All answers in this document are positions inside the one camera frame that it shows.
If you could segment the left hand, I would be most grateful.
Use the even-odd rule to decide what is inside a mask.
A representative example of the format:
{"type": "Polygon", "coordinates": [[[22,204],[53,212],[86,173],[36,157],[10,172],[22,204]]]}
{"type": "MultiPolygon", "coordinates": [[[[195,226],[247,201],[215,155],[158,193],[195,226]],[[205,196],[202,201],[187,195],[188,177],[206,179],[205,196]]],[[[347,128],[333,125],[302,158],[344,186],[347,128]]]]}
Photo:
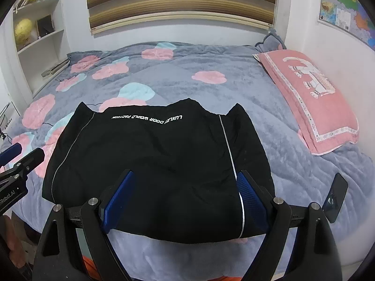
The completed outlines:
{"type": "Polygon", "coordinates": [[[25,265],[25,251],[20,239],[17,237],[12,221],[7,215],[3,217],[6,227],[6,243],[10,250],[10,260],[17,268],[22,268],[25,265]]]}

